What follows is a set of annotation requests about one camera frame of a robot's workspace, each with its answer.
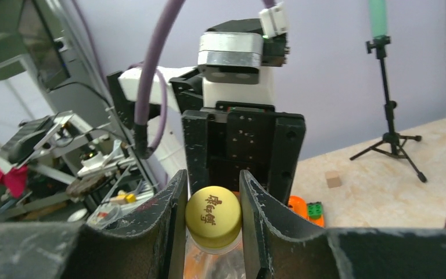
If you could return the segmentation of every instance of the green tube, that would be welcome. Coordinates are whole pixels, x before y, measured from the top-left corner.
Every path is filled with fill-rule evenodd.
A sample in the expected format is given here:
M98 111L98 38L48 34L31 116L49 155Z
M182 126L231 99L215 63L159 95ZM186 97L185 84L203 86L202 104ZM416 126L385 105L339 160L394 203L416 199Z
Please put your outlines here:
M387 35L386 0L369 0L369 7L372 37L379 38Z

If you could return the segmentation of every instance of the bottle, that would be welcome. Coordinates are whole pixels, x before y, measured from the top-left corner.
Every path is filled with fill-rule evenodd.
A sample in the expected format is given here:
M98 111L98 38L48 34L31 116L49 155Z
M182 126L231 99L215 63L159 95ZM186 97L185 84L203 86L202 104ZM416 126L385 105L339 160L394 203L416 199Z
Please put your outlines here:
M209 186L187 202L184 279L245 279L237 194Z

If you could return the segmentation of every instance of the pink cloth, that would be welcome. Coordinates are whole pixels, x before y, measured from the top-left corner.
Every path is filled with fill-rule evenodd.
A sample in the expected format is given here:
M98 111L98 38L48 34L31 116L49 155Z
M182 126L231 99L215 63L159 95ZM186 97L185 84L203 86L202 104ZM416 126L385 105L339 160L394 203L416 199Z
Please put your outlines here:
M26 188L26 180L28 179L28 167L22 166L19 169L12 168L7 174L0 170L0 183L4 184L11 196L19 198Z

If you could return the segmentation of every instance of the black tripod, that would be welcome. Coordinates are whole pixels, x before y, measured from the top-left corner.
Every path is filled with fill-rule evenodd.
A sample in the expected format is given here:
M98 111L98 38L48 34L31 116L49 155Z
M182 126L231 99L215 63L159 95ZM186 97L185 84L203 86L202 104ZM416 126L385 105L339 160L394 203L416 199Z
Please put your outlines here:
M385 154L389 157L395 158L395 159L406 159L408 160L409 164L415 169L415 172L418 174L418 178L421 182L425 183L426 177L425 175L416 167L414 162L411 160L411 158L408 156L406 151L404 151L404 148L402 148L408 140L415 140L415 141L421 141L422 136L421 135L399 135L394 128L394 109L397 106L397 103L395 101L392 101L389 97L389 87L387 85L387 73L386 73L386 64L384 59L387 57L386 53L386 45L391 43L391 38L389 36L382 36L380 38L373 39L373 42L366 42L366 49L368 53L372 53L372 49L375 48L377 59L380 61L380 69L382 71L382 82L384 85L384 95L386 97L386 104L384 105L385 111L386 111L386 119L387 119L387 125L389 127L389 132L385 133L384 136L382 136L382 140L377 142L376 144L370 146L369 148L363 150L362 152L356 154L355 156L351 157L350 160L354 160L363 154L369 152L369 151L376 151L382 154ZM384 150L379 149L378 147L381 144L390 144L391 145L391 152L387 152Z

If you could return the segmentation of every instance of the beige tabletop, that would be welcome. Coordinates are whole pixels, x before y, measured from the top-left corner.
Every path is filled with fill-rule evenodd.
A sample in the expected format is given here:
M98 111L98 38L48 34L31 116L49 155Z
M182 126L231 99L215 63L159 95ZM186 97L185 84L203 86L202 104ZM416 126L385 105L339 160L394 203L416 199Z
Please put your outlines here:
M446 218L446 119L402 135L422 135L404 149L425 174L418 180L405 159L370 151L349 158L379 139L300 161L292 195L322 202L327 227L443 227ZM380 147L388 150L389 145ZM327 171L338 171L342 185L328 188Z

